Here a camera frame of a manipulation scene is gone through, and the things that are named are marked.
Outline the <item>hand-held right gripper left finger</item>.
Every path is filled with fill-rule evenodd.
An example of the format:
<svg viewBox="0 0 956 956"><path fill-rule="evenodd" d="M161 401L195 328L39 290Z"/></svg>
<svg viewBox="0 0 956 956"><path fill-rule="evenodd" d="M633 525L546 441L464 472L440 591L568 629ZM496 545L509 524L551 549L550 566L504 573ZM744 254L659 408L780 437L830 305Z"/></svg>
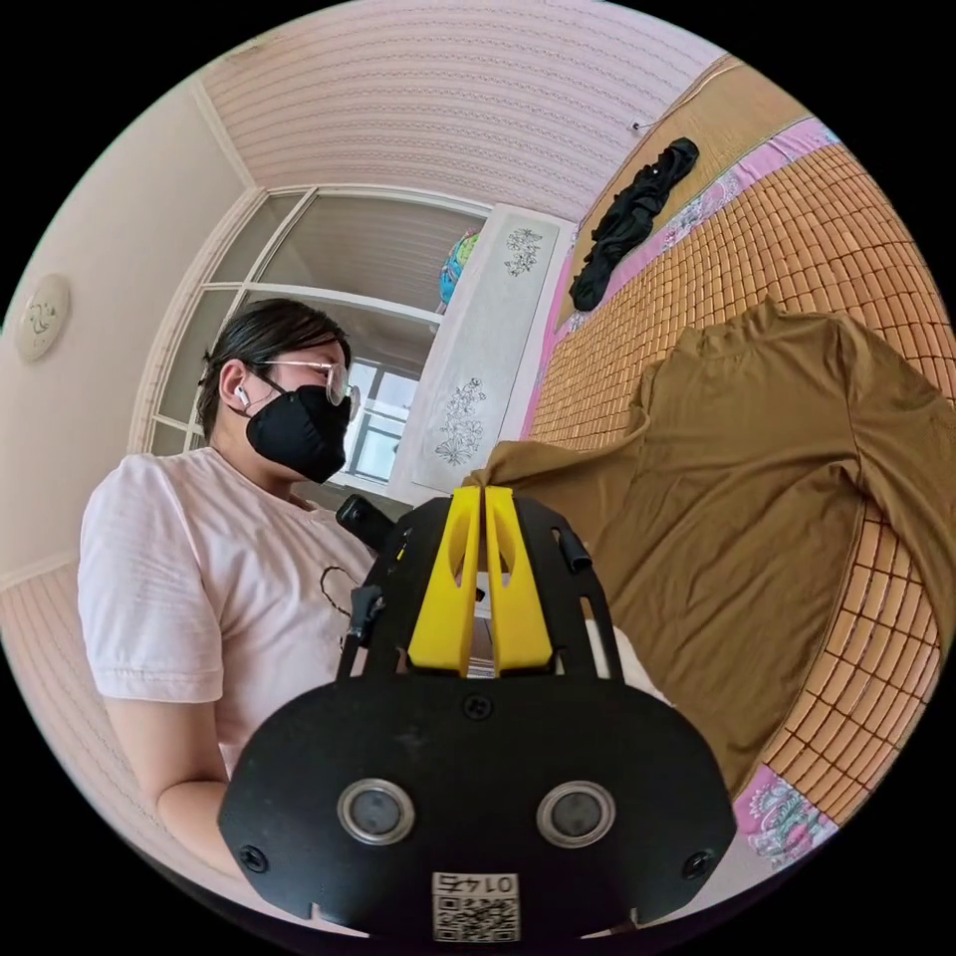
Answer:
<svg viewBox="0 0 956 956"><path fill-rule="evenodd" d="M408 646L417 670L469 667L477 593L482 493L460 488L428 503L442 519L428 584Z"/></svg>

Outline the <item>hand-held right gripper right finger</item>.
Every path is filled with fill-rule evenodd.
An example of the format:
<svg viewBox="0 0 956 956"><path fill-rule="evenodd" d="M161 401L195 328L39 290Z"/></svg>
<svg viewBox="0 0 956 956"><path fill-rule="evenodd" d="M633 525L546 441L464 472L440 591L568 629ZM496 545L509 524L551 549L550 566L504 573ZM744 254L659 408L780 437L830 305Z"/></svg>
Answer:
<svg viewBox="0 0 956 956"><path fill-rule="evenodd" d="M484 505L495 672L541 671L550 665L552 644L514 495L488 487Z"/></svg>

